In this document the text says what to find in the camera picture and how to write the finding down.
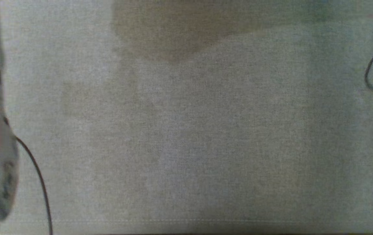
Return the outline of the large grey sofa seat cushion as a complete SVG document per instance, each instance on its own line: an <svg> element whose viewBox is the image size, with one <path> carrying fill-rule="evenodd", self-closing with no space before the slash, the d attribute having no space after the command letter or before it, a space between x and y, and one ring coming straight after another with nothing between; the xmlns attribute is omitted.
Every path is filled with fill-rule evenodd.
<svg viewBox="0 0 373 235"><path fill-rule="evenodd" d="M373 0L0 0L54 235L373 233Z"/></svg>

